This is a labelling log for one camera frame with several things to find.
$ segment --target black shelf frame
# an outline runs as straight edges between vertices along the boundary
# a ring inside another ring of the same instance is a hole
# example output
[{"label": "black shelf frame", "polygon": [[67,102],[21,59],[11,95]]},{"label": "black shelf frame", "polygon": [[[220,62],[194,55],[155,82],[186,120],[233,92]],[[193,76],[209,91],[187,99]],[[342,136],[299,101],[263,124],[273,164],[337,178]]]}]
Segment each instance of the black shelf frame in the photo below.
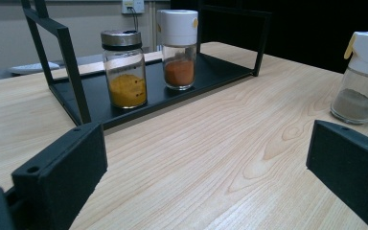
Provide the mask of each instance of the black shelf frame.
[{"label": "black shelf frame", "polygon": [[[80,74],[68,27],[49,17],[45,0],[34,0],[33,2],[34,8],[31,5],[31,0],[21,0],[23,12],[26,16],[49,89],[56,96],[76,126],[90,122],[101,122],[104,129],[115,127],[172,104],[188,100],[230,82],[238,81],[248,76],[259,76],[271,18],[270,12],[244,11],[240,7],[234,9],[214,7],[205,5],[204,1],[199,1],[194,86],[185,91],[169,89],[164,83],[161,59],[150,61],[146,63],[148,101],[132,109],[122,109],[116,108],[110,103],[104,71],[84,76]],[[261,41],[253,69],[200,53],[202,15],[205,11],[264,18],[264,29],[261,34]],[[37,25],[57,38],[67,78],[53,79]]]}]

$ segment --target light wood tabletop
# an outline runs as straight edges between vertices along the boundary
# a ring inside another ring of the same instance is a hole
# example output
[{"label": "light wood tabletop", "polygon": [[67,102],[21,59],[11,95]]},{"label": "light wood tabletop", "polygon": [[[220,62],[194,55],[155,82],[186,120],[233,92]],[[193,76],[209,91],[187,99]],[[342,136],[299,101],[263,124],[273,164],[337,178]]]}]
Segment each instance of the light wood tabletop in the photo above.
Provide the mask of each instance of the light wood tabletop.
[{"label": "light wood tabletop", "polygon": [[[217,42],[201,52],[248,68],[256,57]],[[341,81],[264,55],[258,77],[107,130],[107,173],[71,228],[368,229],[306,167],[314,120],[368,136],[368,124],[330,113]],[[73,127],[42,74],[0,80],[0,186],[7,191],[17,167]]]}]

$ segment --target electrical outlet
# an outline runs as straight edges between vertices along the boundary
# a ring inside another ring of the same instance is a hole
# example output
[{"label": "electrical outlet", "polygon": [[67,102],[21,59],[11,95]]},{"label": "electrical outlet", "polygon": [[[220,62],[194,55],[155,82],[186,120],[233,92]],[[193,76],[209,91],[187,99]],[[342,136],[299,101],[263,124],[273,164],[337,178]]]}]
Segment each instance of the electrical outlet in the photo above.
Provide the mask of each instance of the electrical outlet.
[{"label": "electrical outlet", "polygon": [[122,13],[133,13],[129,8],[134,8],[136,13],[145,12],[144,0],[122,0]]}]

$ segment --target silver metal lid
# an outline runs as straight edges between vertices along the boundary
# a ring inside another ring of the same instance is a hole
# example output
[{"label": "silver metal lid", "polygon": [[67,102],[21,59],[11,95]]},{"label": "silver metal lid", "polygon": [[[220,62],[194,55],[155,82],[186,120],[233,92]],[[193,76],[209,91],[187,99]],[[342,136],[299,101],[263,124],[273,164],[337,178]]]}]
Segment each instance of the silver metal lid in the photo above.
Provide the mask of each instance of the silver metal lid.
[{"label": "silver metal lid", "polygon": [[140,32],[136,31],[104,31],[101,32],[101,40],[105,46],[142,46]]}]

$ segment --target orange spice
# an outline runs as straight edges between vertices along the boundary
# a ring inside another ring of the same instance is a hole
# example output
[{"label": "orange spice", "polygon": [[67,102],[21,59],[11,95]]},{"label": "orange spice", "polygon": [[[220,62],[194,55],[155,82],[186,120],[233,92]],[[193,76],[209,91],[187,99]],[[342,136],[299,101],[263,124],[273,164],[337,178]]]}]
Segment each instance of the orange spice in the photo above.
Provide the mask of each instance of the orange spice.
[{"label": "orange spice", "polygon": [[166,64],[165,80],[173,86],[186,86],[194,81],[194,62],[192,60],[176,60]]},{"label": "orange spice", "polygon": [[134,75],[123,74],[109,83],[110,98],[119,107],[134,107],[146,101],[146,82]]}]

